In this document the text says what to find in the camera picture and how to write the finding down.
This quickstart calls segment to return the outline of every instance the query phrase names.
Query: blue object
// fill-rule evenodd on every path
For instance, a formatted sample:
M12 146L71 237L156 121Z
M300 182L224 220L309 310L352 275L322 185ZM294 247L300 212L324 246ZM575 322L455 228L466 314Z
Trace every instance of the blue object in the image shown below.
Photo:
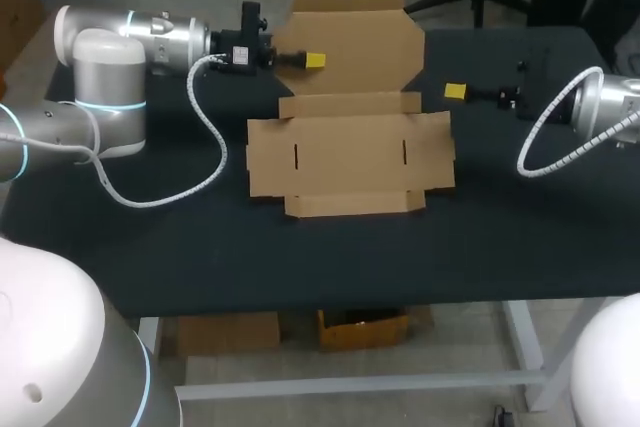
M11 109L9 109L9 107L7 107L4 104L0 104L0 109L4 110L6 114L9 116L9 118L13 120L13 123L16 124L16 128L18 129L18 132L20 132L20 137L24 138L25 137L24 129L22 128L22 124L18 120L18 117L16 117L16 115L11 111ZM18 173L10 180L16 180L18 177L24 174L24 171L27 170L27 165L29 165L29 147L26 144L23 144L22 145L22 165L20 166L20 170L18 171Z

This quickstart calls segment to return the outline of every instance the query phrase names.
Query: cardboard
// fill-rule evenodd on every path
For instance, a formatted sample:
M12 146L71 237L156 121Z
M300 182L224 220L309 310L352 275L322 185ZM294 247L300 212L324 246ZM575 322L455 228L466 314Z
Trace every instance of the cardboard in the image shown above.
M276 70L295 95L280 119L248 121L252 197L284 197L295 217L360 215L424 208L425 190L454 186L449 113L422 114L420 93L401 92L424 63L424 32L402 6L294 0L273 44L324 53L326 66Z
M453 184L448 112L249 121L249 138L252 196L406 192Z
M181 357L250 352L279 345L276 312L178 318L177 353Z
M6 72L44 20L40 0L0 0L0 70Z
M318 337L322 350L344 352L398 345L407 337L409 316L404 309L353 312L350 319L332 323L335 313L318 311Z

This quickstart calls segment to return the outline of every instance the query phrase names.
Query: cardboard flap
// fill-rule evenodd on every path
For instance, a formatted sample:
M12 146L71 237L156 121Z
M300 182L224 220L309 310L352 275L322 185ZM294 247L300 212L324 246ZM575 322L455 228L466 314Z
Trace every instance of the cardboard flap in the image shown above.
M285 197L284 210L292 217L390 214L424 209L423 190L342 195Z
M251 196L453 187L449 112L250 120Z
M293 0L292 12L401 10L404 0Z
M321 70L276 68L295 95L400 91L424 66L425 34L402 10L294 12L272 43L327 56Z
M421 97L419 92L283 97L280 99L280 118L419 114L422 111Z

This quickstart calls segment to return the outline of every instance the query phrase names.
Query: black tablecloth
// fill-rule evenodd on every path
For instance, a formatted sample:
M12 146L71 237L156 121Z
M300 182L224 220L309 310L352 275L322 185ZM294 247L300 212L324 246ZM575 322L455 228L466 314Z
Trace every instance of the black tablecloth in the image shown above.
M571 28L433 31L425 70L408 86L426 112L452 110L457 187L430 194L410 215L294 220L282 202L250 199L246 119L274 117L287 91L269 74L208 74L196 89L227 137L230 164L215 185L153 210L115 204L91 166L20 179L2 230L56 252L91 275L129 316L286 308L622 295L640 290L640 152L603 146L559 173L519 178L516 157L530 124L489 104L442 99L444 83L497 87L519 82L515 65L548 49L550 100L582 69L600 64ZM167 196L216 166L218 148L195 120L184 80L148 80L144 153L106 162L135 200ZM73 96L59 67L52 100ZM577 145L567 127L544 129L532 165Z

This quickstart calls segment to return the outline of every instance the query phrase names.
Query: table leg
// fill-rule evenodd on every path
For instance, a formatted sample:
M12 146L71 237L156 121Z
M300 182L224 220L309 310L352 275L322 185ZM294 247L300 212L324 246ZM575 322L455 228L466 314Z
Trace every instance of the table leg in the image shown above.
M503 302L502 307L520 368L525 370L542 368L544 358L529 312L529 304L526 300L511 300Z
M162 338L162 319L160 317L143 317L140 319L138 337L152 354L158 355L160 352L160 339Z
M567 329L560 336L551 355L542 365L542 372L547 379L546 382L529 386L525 390L525 398L531 412L548 410L569 387L573 348L584 328L598 313L605 301L606 298L593 298L582 301L580 308L571 319L571 322L569 322Z

